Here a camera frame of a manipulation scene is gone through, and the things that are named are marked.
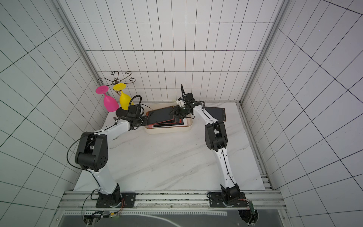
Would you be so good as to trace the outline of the red writing tablet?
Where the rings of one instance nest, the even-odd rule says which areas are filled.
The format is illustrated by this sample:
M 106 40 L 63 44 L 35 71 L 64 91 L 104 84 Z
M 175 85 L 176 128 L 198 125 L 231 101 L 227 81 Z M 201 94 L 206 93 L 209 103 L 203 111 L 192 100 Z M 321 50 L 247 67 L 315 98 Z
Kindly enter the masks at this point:
M 168 128 L 168 127 L 178 127 L 184 125 L 184 120 L 175 117 L 174 119 L 162 123 L 157 123 L 152 125 L 152 128 Z
M 222 107 L 205 107 L 205 110 L 215 119 L 226 122 L 226 110 Z
M 147 125 L 154 125 L 174 119 L 174 116 L 171 115 L 172 108 L 171 106 L 148 111 L 146 114 L 148 116 Z

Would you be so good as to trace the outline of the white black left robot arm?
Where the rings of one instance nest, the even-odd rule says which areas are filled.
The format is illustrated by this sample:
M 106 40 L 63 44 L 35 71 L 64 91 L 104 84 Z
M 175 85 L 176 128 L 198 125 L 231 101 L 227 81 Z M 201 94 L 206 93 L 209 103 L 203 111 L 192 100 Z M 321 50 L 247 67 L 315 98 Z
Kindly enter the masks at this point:
M 138 129 L 147 124 L 146 115 L 136 118 L 116 119 L 114 123 L 94 132 L 82 133 L 75 163 L 84 171 L 88 171 L 95 179 L 99 193 L 105 196 L 119 196 L 120 189 L 107 166 L 109 158 L 109 143 L 123 133 Z

